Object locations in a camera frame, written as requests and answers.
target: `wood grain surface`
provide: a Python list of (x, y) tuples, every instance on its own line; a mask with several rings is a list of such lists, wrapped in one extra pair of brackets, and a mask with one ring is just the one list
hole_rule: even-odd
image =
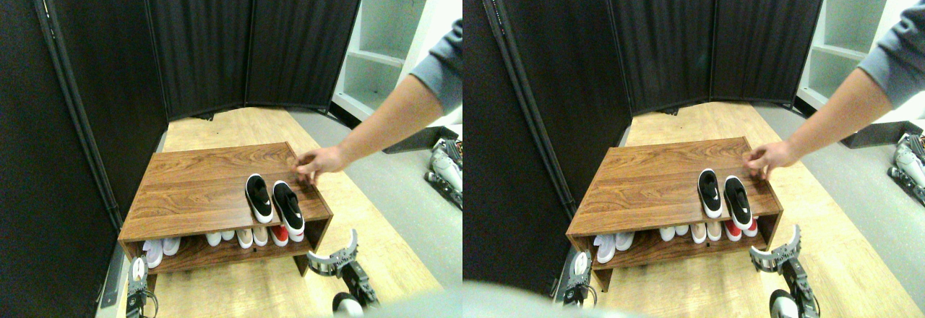
[[(752, 147), (780, 140), (747, 103), (704, 103), (681, 108), (678, 116), (635, 116), (627, 146), (743, 136)], [(800, 263), (823, 316), (923, 316), (803, 163), (775, 169), (770, 185), (786, 209), (770, 246), (789, 241), (793, 225), (800, 225)], [(610, 281), (598, 308), (658, 317), (766, 317), (770, 293), (786, 288), (779, 275), (754, 271), (747, 252), (613, 269)]]
[[(319, 147), (287, 111), (248, 107), (216, 113), (211, 122), (171, 122), (164, 152), (275, 142), (290, 143), (297, 154)], [(336, 215), (319, 254), (346, 246), (355, 228), (357, 257), (383, 304), (439, 291), (434, 276), (346, 173), (326, 173), (317, 188)], [(340, 279), (313, 272), (303, 278), (296, 263), (283, 257), (159, 274), (156, 294), (158, 317), (309, 317), (330, 316), (341, 291), (347, 286)]]

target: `gray sleeve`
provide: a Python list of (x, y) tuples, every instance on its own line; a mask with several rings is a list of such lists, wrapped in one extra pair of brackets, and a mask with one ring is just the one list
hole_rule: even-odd
[(430, 49), (410, 73), (433, 91), (443, 114), (463, 104), (463, 19), (453, 22), (453, 30)]
[(893, 108), (925, 90), (925, 0), (903, 11), (858, 67), (883, 89)]

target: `white shoe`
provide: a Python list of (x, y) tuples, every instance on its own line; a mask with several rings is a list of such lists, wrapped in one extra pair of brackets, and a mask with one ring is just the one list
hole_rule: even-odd
[(723, 236), (723, 226), (720, 226), (720, 222), (707, 223), (707, 238), (710, 241), (719, 241), (721, 236)]
[(235, 234), (238, 234), (238, 245), (241, 245), (242, 249), (251, 248), (251, 245), (254, 244), (254, 233), (251, 232), (251, 229), (235, 230)]
[(661, 234), (661, 240), (671, 241), (674, 239), (674, 226), (669, 226), (668, 228), (659, 228), (658, 234)]
[(615, 242), (614, 234), (595, 236), (594, 245), (598, 246), (598, 262), (607, 263), (614, 258), (616, 253)]
[(635, 235), (634, 231), (628, 233), (617, 233), (614, 235), (615, 246), (617, 251), (626, 251), (630, 249), (630, 246), (633, 245), (633, 236)]
[(179, 238), (164, 239), (164, 255), (174, 255), (179, 251)]
[(270, 235), (265, 226), (257, 226), (257, 228), (254, 228), (254, 243), (257, 243), (257, 246), (267, 245), (269, 239)]
[(205, 240), (209, 241), (209, 246), (218, 246), (222, 241), (222, 233), (205, 234)]
[(142, 251), (145, 251), (145, 261), (148, 262), (148, 268), (152, 269), (161, 265), (164, 259), (164, 240), (149, 239), (142, 245)]
[(700, 244), (703, 241), (707, 240), (707, 225), (704, 223), (695, 223), (691, 225), (691, 236), (694, 238), (694, 243)]

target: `forearm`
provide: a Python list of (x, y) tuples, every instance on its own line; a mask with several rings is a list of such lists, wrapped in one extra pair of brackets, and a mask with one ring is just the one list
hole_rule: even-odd
[(796, 157), (816, 152), (879, 119), (892, 104), (870, 76), (855, 69), (828, 103), (787, 139)]
[(348, 162), (379, 152), (433, 123), (443, 110), (439, 100), (409, 74), (373, 112), (360, 123), (337, 147)]

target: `red shoe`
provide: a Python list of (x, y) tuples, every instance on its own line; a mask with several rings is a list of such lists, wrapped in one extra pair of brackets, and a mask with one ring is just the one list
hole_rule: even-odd
[(270, 228), (270, 236), (273, 239), (273, 243), (277, 246), (286, 246), (288, 243), (288, 231), (286, 231), (285, 226), (276, 225), (273, 228)]
[(733, 223), (733, 221), (729, 220), (723, 222), (723, 226), (726, 227), (726, 235), (729, 236), (730, 241), (738, 241), (739, 239), (742, 239), (742, 230), (736, 226), (736, 223)]
[(754, 238), (754, 236), (757, 235), (757, 217), (754, 217), (754, 221), (752, 222), (752, 228), (742, 230), (742, 233), (746, 234), (746, 236), (749, 236), (750, 238)]

